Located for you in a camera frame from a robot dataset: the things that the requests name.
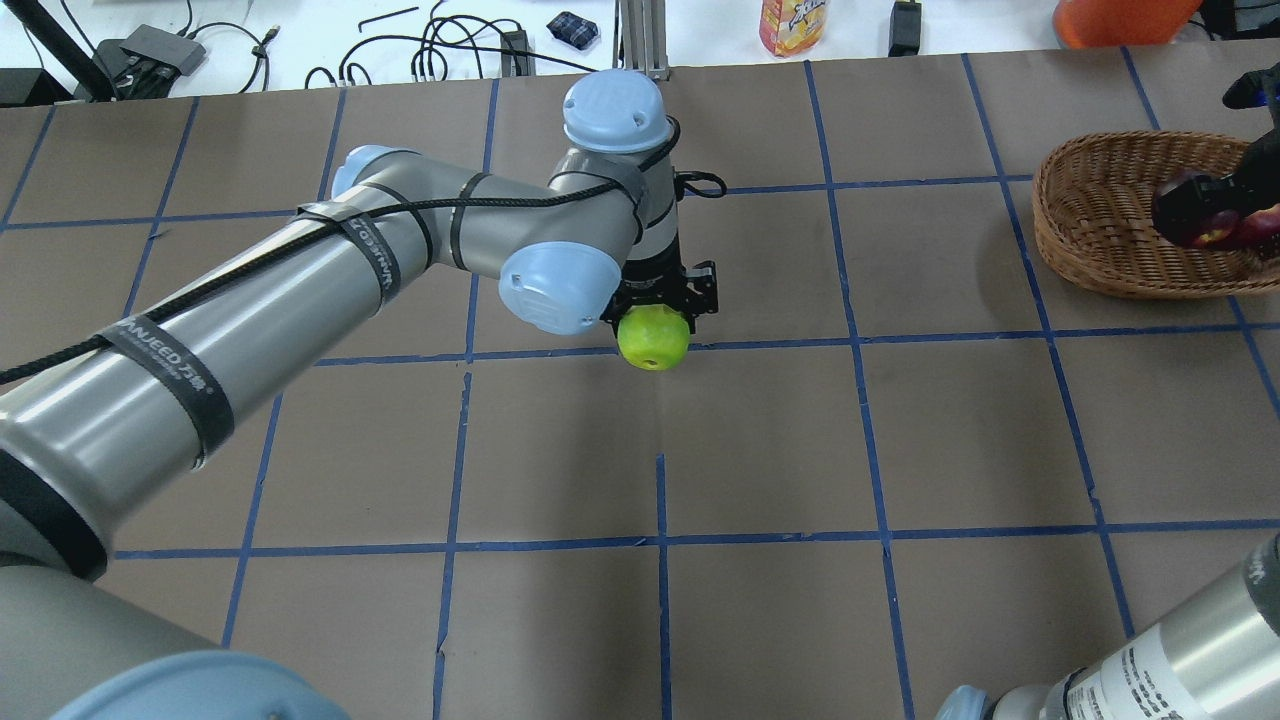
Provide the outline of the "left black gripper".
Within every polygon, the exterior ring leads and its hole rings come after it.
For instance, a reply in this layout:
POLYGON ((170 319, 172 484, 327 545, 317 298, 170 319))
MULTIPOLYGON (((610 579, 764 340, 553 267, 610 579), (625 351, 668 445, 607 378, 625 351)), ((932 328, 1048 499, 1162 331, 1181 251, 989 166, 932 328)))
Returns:
POLYGON ((680 233, 659 252, 623 264, 621 282, 605 305, 602 322, 618 327, 628 311, 652 305, 667 306, 690 327, 698 324, 698 318, 721 310, 716 263, 685 265, 680 233))

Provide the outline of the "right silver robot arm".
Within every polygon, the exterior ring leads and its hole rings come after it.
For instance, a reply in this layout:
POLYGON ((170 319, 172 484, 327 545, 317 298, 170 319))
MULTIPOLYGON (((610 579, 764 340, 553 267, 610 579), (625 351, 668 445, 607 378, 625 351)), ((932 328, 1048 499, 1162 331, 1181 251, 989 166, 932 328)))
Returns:
MULTIPOLYGON (((1062 278, 1121 299, 1277 290, 1277 132, 1094 133, 1033 178, 1036 243, 1062 278)), ((1275 719, 1277 538, 1105 659, 1052 685, 954 691, 942 719, 1275 719)))

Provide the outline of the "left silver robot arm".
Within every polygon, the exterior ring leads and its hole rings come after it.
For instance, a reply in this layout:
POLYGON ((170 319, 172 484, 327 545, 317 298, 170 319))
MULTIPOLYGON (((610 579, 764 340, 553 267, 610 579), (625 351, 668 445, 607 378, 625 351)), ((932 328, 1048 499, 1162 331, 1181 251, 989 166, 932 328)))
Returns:
POLYGON ((142 313, 3 372, 3 716, 343 719, 298 673, 97 587, 115 534, 239 421, 435 265, 493 278, 541 332, 686 332, 716 266, 680 258, 681 131, 640 70, 580 77, 545 186, 411 149, 353 149, 332 195, 142 313))

